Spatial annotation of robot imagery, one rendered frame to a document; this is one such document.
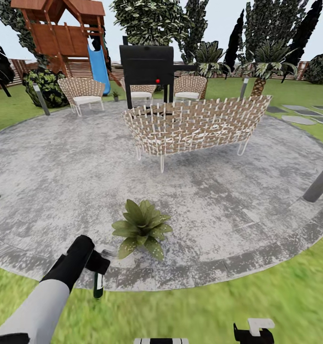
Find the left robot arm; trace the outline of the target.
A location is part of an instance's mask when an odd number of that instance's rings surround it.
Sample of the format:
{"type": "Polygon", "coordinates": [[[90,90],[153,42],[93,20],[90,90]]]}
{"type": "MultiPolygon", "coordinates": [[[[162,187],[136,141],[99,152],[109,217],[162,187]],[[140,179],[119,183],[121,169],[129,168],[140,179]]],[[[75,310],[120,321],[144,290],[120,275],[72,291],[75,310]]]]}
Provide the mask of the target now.
{"type": "Polygon", "coordinates": [[[104,275],[115,247],[102,243],[97,249],[86,236],[75,239],[61,254],[23,304],[0,326],[0,344],[51,344],[70,291],[83,269],[104,275]]]}

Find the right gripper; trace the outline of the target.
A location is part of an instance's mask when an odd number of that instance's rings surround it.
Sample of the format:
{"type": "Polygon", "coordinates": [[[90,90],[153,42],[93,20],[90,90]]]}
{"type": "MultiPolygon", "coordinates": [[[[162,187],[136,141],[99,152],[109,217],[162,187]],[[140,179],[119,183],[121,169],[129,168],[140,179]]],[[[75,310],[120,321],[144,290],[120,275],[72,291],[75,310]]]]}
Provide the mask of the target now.
{"type": "Polygon", "coordinates": [[[235,340],[240,344],[274,344],[270,332],[260,330],[260,336],[252,336],[249,330],[234,329],[235,340]]]}

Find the insectifuge atomizer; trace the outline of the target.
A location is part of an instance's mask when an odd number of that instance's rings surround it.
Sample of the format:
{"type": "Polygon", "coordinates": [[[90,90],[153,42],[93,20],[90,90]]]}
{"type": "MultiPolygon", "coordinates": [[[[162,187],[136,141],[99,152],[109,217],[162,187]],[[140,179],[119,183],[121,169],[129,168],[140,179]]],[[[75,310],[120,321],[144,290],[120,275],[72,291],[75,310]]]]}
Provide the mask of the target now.
{"type": "Polygon", "coordinates": [[[94,278],[94,290],[93,290],[93,296],[95,299],[100,298],[103,296],[103,290],[104,290],[104,275],[95,273],[95,278],[94,278]]]}

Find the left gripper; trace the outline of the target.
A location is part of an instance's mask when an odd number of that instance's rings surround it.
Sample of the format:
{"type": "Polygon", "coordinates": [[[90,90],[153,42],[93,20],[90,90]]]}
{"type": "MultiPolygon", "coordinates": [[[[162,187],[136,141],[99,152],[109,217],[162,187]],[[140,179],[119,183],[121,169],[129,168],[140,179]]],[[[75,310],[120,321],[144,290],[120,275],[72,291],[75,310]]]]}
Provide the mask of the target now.
{"type": "Polygon", "coordinates": [[[85,266],[85,268],[92,272],[104,275],[109,265],[110,265],[110,260],[107,260],[101,257],[101,255],[97,253],[97,257],[95,261],[93,262],[93,264],[89,266],[85,266]]]}

